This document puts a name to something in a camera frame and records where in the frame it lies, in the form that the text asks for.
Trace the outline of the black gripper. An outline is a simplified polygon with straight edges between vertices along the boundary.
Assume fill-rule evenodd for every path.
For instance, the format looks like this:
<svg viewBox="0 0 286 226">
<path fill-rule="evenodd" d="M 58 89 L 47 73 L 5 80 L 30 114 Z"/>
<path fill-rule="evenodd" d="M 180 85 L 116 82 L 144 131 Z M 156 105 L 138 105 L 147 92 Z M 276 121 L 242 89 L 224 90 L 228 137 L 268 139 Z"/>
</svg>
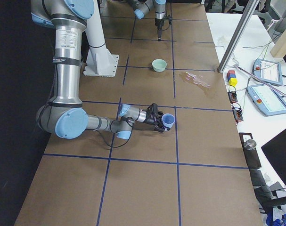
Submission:
<svg viewBox="0 0 286 226">
<path fill-rule="evenodd" d="M 155 25 L 157 27 L 157 40 L 161 41 L 162 37 L 162 27 L 163 27 L 163 19 L 155 18 Z"/>
<path fill-rule="evenodd" d="M 154 131 L 157 131 L 160 133 L 170 131 L 170 128 L 165 127 L 165 126 L 162 127 L 162 122 L 161 122 L 162 116 L 163 116 L 163 112 L 158 111 L 156 113 L 156 116 L 146 115 L 146 118 L 143 122 L 145 124 L 153 125 L 155 127 Z"/>
</svg>

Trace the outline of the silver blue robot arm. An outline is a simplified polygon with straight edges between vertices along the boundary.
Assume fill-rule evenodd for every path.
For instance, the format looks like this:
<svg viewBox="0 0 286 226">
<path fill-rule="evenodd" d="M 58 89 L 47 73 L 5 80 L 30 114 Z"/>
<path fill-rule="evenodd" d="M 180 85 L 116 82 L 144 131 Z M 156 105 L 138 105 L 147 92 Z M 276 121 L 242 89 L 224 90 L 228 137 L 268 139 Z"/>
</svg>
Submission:
<svg viewBox="0 0 286 226">
<path fill-rule="evenodd" d="M 85 130 L 109 131 L 129 139 L 135 122 L 169 131 L 175 119 L 156 104 L 146 110 L 122 104 L 119 119 L 89 115 L 79 98 L 80 74 L 113 77 L 119 56 L 106 47 L 98 3 L 95 0 L 33 0 L 34 23 L 56 30 L 54 95 L 37 112 L 39 126 L 60 138 L 73 139 Z"/>
<path fill-rule="evenodd" d="M 143 19 L 152 9 L 155 9 L 155 26 L 157 27 L 157 40 L 162 40 L 162 27 L 166 17 L 165 0 L 127 0 L 134 10 L 137 19 Z"/>
</svg>

